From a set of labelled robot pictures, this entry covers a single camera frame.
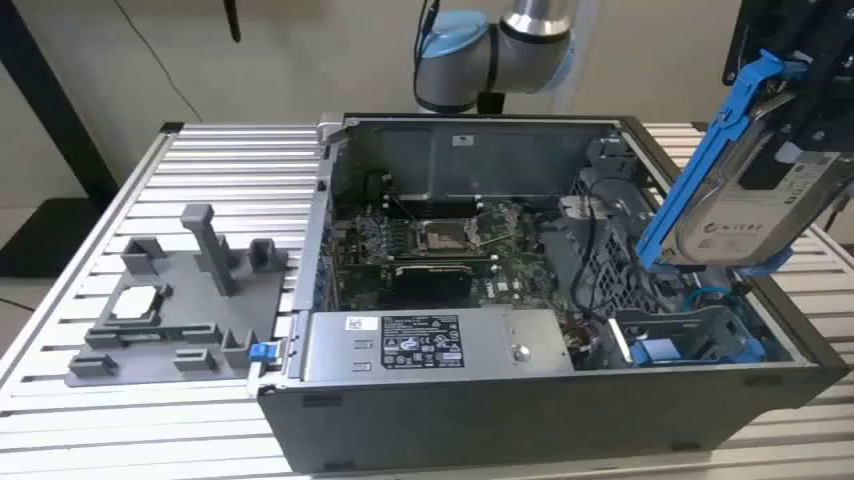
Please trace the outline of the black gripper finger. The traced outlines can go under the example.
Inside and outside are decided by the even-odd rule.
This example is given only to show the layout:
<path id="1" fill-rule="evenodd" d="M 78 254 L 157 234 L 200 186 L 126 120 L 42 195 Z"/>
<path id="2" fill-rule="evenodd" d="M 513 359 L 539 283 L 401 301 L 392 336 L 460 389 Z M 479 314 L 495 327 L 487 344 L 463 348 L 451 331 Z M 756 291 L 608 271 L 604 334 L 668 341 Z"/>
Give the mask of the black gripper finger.
<path id="1" fill-rule="evenodd" d="M 744 190 L 772 190 L 794 166 L 796 152 L 787 142 L 771 142 L 759 151 L 739 178 Z"/>

